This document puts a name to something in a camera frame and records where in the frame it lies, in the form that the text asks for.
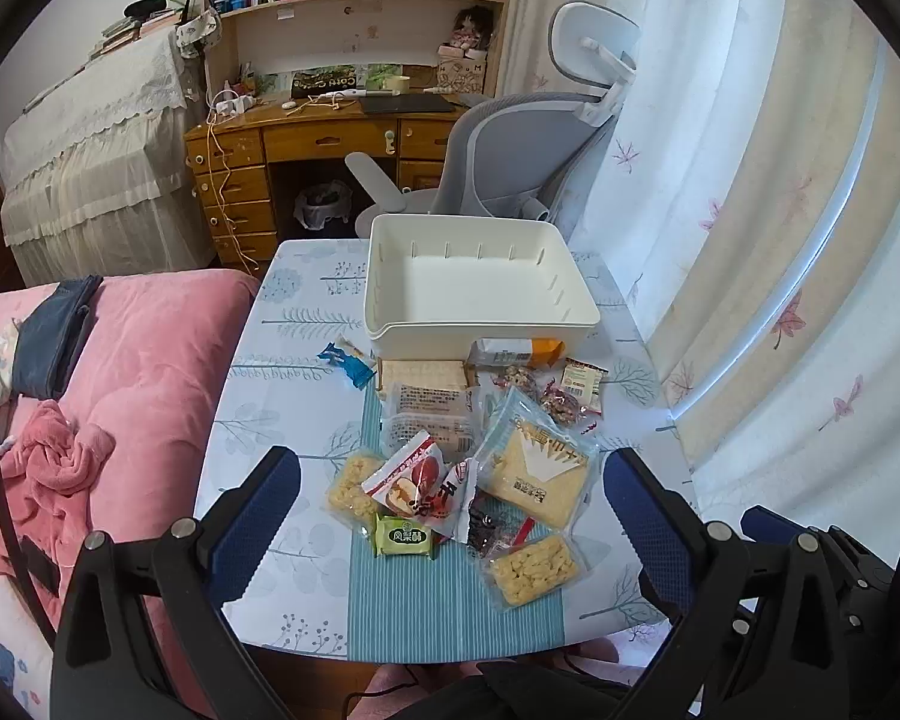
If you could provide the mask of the white plastic storage bin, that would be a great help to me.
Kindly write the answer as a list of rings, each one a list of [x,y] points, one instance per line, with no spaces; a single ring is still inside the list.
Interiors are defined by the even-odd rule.
[[[599,323],[552,224],[406,213],[372,223],[364,327],[380,358],[464,359],[482,338],[552,338],[572,351]]]

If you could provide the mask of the grey office chair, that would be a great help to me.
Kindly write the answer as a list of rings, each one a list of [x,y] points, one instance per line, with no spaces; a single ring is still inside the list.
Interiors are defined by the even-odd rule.
[[[571,0],[549,25],[549,59],[585,93],[509,94],[476,104],[453,124],[439,185],[401,192],[368,154],[347,169],[372,200],[356,220],[370,236],[382,215],[489,216],[546,221],[557,181],[589,146],[613,133],[637,75],[639,25],[601,5]]]

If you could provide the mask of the nut cluster packet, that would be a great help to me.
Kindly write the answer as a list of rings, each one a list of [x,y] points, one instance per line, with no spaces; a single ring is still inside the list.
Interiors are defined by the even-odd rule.
[[[502,390],[515,388],[532,400],[539,397],[539,385],[536,382],[535,374],[532,369],[525,366],[515,366],[515,364],[505,366],[494,376],[494,383]]]
[[[544,387],[543,394],[539,397],[539,406],[548,413],[557,426],[562,427],[574,427],[580,421],[595,416],[582,401],[555,382],[549,382]]]

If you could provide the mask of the white red small sachet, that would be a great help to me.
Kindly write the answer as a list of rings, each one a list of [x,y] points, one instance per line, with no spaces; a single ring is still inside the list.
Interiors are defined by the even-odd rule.
[[[567,358],[560,376],[559,388],[564,394],[575,398],[583,410],[594,415],[603,413],[601,387],[610,372],[589,362]]]

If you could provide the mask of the red apple snack packet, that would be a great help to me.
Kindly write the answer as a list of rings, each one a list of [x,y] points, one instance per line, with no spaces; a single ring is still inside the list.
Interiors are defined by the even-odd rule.
[[[393,514],[415,517],[424,514],[445,473],[447,463],[434,439],[417,433],[362,489]]]

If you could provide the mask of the large yellow cracker bag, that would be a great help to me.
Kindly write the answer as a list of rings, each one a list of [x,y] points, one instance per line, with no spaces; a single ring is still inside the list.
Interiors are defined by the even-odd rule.
[[[592,439],[560,427],[518,388],[494,411],[473,454],[481,491],[558,532],[575,522],[600,457]]]

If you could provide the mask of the white lace covered furniture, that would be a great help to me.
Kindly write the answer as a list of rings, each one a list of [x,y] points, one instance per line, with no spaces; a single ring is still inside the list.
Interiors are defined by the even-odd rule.
[[[211,263],[185,146],[204,102],[167,28],[92,60],[7,129],[1,227],[25,284]]]

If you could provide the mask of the puffed rice cake packet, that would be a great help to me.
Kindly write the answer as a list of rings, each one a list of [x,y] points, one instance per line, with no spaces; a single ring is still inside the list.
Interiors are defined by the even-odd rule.
[[[562,535],[548,535],[489,556],[489,582],[512,608],[530,605],[583,574],[571,543]]]
[[[336,473],[326,493],[326,508],[364,536],[372,532],[382,507],[362,485],[380,470],[383,461],[374,454],[351,455]]]

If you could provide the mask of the floral curtain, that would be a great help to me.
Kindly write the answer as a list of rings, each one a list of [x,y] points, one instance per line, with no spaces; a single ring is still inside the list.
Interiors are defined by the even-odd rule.
[[[507,0],[502,91],[560,88],[573,1]],[[896,561],[899,32],[875,0],[585,2],[639,26],[637,76],[557,226],[616,281],[702,514]]]

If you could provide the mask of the brown paper cracker pack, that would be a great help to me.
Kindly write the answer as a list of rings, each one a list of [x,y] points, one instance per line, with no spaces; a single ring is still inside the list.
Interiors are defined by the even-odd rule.
[[[382,359],[377,366],[377,394],[386,397],[393,383],[404,383],[411,387],[466,390],[475,383],[475,374],[463,361]]]

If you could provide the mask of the blue candy wrapper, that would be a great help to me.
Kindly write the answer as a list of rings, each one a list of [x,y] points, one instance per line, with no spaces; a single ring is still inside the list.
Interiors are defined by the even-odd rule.
[[[317,358],[329,367],[341,369],[347,380],[352,383],[352,387],[357,390],[364,390],[375,377],[374,367],[367,364],[361,356],[353,355],[344,346],[336,343],[328,343],[325,349],[318,353]]]

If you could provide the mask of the green candy packet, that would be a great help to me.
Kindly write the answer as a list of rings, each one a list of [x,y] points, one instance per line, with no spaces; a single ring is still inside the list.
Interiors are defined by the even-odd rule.
[[[379,515],[375,518],[372,546],[377,556],[424,556],[434,554],[432,530],[408,518]]]

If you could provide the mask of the clear pastry packet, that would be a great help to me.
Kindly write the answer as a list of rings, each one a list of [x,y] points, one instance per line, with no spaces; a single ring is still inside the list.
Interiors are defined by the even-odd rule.
[[[417,434],[429,434],[442,452],[443,460],[453,465],[476,449],[478,428],[470,418],[447,415],[398,415],[382,421],[380,445],[393,455]]]
[[[386,418],[406,415],[474,418],[477,414],[475,395],[470,388],[452,390],[397,382],[391,385],[383,405]]]

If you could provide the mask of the trash bin with bag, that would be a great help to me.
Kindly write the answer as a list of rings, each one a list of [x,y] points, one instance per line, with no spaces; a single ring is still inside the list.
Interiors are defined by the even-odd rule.
[[[351,200],[351,188],[341,181],[315,185],[297,195],[294,218],[307,231],[323,231],[331,223],[349,220]]]

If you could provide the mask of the dark blue folded cloth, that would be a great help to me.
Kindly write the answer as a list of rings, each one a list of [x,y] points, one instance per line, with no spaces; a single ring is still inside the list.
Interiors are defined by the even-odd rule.
[[[94,327],[100,275],[62,281],[22,322],[14,355],[14,395],[59,400]]]

